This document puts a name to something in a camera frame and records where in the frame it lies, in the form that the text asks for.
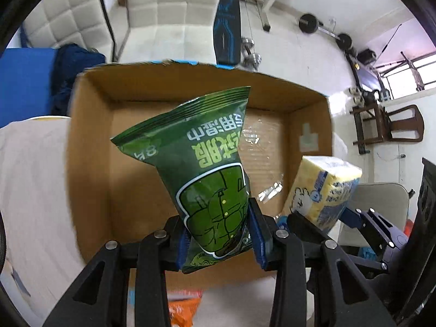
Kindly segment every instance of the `cardboard box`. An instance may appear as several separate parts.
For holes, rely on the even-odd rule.
[[[301,156],[332,155],[331,119],[323,95],[260,73],[204,64],[112,64],[78,78],[67,185],[85,261],[108,240],[140,241],[177,215],[156,169],[121,153],[110,138],[182,102],[239,86],[252,87],[239,153],[252,196],[282,179],[283,190],[260,203],[264,214],[275,216],[282,211]],[[188,275],[168,272],[166,281],[169,289],[203,289],[265,275],[249,251]]]

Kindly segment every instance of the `white tufted chair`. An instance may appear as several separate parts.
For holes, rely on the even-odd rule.
[[[130,35],[121,63],[196,60],[216,63],[213,23],[219,0],[127,0]]]
[[[114,38],[103,0],[42,0],[23,26],[32,47],[76,43],[113,59]]]

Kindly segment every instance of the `window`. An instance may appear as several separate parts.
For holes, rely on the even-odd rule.
[[[424,89],[436,87],[436,54],[413,60],[413,66],[421,75]],[[391,91],[392,98],[400,98],[418,92],[409,65],[403,65],[383,75],[384,86]]]

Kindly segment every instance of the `green package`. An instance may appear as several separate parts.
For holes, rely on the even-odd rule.
[[[249,181],[238,155],[250,87],[197,97],[112,138],[155,166],[192,235],[190,273],[251,248]]]

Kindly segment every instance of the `metal screw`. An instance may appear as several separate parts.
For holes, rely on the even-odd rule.
[[[105,244],[106,249],[116,249],[117,246],[118,246],[118,242],[115,240],[110,240]]]
[[[277,230],[275,235],[279,238],[286,238],[289,236],[289,232],[283,229]]]
[[[337,243],[333,240],[327,240],[324,244],[328,249],[335,249],[337,247]]]
[[[165,238],[166,237],[166,231],[165,230],[156,230],[156,231],[154,231],[154,237],[156,237],[156,238]]]

